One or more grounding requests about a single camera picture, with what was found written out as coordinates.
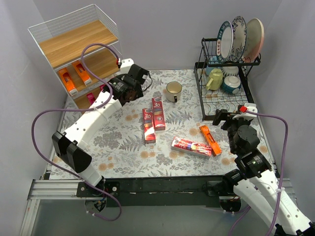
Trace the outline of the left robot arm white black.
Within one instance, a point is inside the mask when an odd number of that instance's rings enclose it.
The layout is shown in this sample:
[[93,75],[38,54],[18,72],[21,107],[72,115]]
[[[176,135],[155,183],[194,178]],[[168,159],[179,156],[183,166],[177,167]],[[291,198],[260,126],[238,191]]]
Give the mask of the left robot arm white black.
[[108,81],[97,99],[90,106],[90,111],[83,115],[64,132],[55,132],[52,141],[57,157],[66,163],[80,178],[88,184],[88,191],[95,197],[104,193],[102,175],[93,167],[92,157],[85,148],[92,136],[122,106],[143,97],[142,85],[150,72],[132,64],[128,73],[120,74]]

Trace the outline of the red 3D toothpaste box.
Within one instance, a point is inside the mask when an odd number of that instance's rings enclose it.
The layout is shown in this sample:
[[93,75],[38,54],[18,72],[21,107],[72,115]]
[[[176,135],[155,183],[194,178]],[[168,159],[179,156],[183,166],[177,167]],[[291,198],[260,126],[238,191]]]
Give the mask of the red 3D toothpaste box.
[[186,140],[183,138],[175,137],[171,144],[171,149],[183,152],[189,155],[210,158],[212,155],[212,148],[209,145]]
[[144,140],[146,144],[156,143],[156,133],[153,120],[153,111],[151,108],[142,109],[143,114],[143,127],[144,127]]
[[161,97],[152,98],[152,109],[153,109],[153,121],[156,131],[161,131],[166,129],[165,118],[163,112],[163,105]]

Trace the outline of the orange toothpaste box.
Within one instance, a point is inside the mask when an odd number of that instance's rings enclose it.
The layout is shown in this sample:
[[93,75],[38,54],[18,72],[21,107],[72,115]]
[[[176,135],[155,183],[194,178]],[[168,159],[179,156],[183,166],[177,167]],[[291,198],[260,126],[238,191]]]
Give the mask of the orange toothpaste box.
[[65,86],[68,93],[73,96],[77,93],[76,86],[74,85],[74,82],[66,68],[60,69],[58,71],[59,76],[61,78],[61,81],[63,82],[63,85]]
[[205,140],[212,148],[212,154],[213,156],[218,156],[222,154],[222,150],[219,146],[219,144],[214,140],[212,134],[210,133],[210,129],[208,126],[203,125],[199,127],[201,133],[203,134]]
[[85,86],[88,86],[89,84],[92,83],[92,80],[89,74],[87,73],[87,71],[85,70],[85,68],[83,67],[80,61],[77,60],[73,62],[72,66],[74,67],[75,71],[77,72],[77,74],[79,75],[80,79],[83,81]]

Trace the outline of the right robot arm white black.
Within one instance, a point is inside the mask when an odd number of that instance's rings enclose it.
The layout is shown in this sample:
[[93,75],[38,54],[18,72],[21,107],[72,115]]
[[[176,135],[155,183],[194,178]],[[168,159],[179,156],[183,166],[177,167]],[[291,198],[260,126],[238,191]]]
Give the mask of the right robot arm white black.
[[259,116],[255,104],[239,106],[230,113],[216,110],[213,125],[224,124],[231,153],[237,168],[222,177],[227,195],[236,194],[254,210],[269,227],[266,235],[313,236],[315,224],[306,217],[283,187],[283,177],[277,177],[271,164],[259,151],[260,139],[251,121]]

